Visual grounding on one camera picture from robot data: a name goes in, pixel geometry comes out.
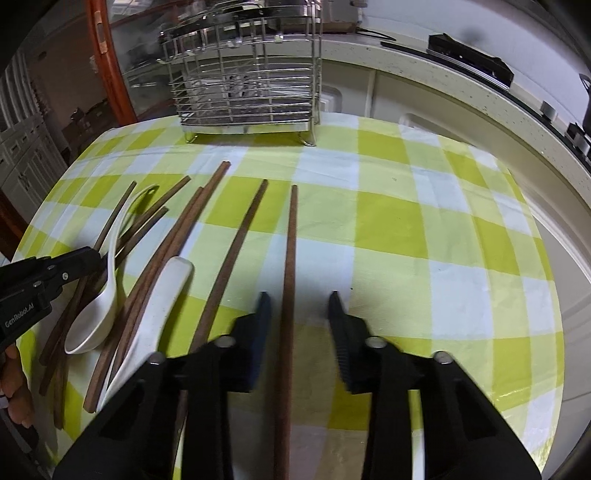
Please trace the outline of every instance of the bolt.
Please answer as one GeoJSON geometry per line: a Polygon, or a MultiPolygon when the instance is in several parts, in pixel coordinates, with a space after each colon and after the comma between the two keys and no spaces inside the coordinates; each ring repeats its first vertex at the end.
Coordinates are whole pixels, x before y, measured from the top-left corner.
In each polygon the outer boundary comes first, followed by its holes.
{"type": "Polygon", "coordinates": [[[370,348],[384,348],[387,342],[382,337],[368,337],[365,344],[370,348]]]}
{"type": "Polygon", "coordinates": [[[163,364],[165,360],[166,357],[162,352],[154,352],[148,357],[148,362],[150,362],[152,365],[163,364]]]}
{"type": "Polygon", "coordinates": [[[230,348],[231,346],[236,345],[236,339],[229,335],[222,335],[215,339],[214,344],[218,348],[230,348]]]}
{"type": "Polygon", "coordinates": [[[443,350],[439,350],[438,352],[435,352],[433,354],[433,358],[435,359],[435,361],[438,364],[446,365],[446,364],[452,364],[453,363],[452,356],[449,353],[444,352],[443,350]]]}

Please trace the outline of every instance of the human hand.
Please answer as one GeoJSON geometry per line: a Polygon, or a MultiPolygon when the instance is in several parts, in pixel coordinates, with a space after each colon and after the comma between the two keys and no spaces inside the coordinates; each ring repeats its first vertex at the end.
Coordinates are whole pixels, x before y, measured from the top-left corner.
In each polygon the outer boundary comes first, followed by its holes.
{"type": "Polygon", "coordinates": [[[33,397],[22,371],[21,354],[16,345],[4,350],[6,361],[0,371],[0,390],[8,397],[8,415],[14,423],[29,428],[33,424],[33,397]]]}

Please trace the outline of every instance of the yellow and white tablecloth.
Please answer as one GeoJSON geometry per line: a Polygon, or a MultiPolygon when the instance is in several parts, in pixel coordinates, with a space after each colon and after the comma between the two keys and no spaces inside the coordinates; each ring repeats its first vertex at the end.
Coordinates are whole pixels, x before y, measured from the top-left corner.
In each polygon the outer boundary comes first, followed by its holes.
{"type": "MultiPolygon", "coordinates": [[[[187,145],[173,117],[111,130],[51,191],[17,258],[92,245],[131,181],[139,183],[138,189],[159,184],[158,196],[191,175],[191,183],[168,202],[167,216],[126,262],[120,277],[129,292],[195,188],[229,160],[228,175],[183,248],[195,273],[161,341],[169,356],[184,355],[263,178],[269,179],[269,188],[212,337],[226,333],[236,316],[252,311],[262,290],[270,293],[277,316],[289,190],[297,183],[292,478],[357,480],[361,475],[369,396],[349,395],[338,377],[325,319],[333,290],[374,334],[404,351],[424,356],[451,352],[542,467],[561,403],[563,336],[544,245],[509,171],[468,145],[349,115],[324,115],[317,141],[316,148],[306,148],[292,134],[220,135],[187,145]]],[[[20,342],[34,390],[41,374],[36,354],[65,299],[55,304],[52,316],[20,342]]],[[[238,478],[255,468],[257,478],[269,476],[272,384],[267,378],[275,348],[271,340],[256,391],[231,398],[238,478]]],[[[36,398],[37,426],[55,460],[92,419],[82,401],[97,357],[91,352],[70,362],[63,431],[52,427],[50,401],[36,398]]],[[[415,475],[422,478],[421,421],[414,400],[415,475]]]]}

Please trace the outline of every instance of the spoon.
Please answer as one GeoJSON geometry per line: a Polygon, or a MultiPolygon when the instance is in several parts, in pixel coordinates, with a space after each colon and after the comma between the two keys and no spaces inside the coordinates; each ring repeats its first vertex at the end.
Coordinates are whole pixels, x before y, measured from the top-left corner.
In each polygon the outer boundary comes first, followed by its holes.
{"type": "Polygon", "coordinates": [[[181,257],[172,257],[158,276],[138,330],[113,381],[106,389],[99,410],[129,380],[135,371],[158,348],[166,320],[189,276],[193,264],[181,257]]]}
{"type": "Polygon", "coordinates": [[[64,349],[69,355],[86,353],[98,347],[107,337],[117,310],[117,279],[115,277],[115,254],[121,226],[131,206],[147,191],[156,185],[144,188],[128,199],[117,215],[109,232],[109,252],[107,253],[107,283],[105,289],[91,301],[76,317],[66,336],[64,349]]]}

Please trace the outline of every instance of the metal wire rack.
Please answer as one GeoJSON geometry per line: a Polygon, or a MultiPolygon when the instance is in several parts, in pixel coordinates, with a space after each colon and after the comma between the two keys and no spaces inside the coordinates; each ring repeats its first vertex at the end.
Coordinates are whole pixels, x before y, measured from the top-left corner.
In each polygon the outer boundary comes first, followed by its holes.
{"type": "Polygon", "coordinates": [[[163,31],[160,62],[168,65],[187,140],[296,131],[315,145],[320,14],[320,0],[228,0],[163,31]]]}

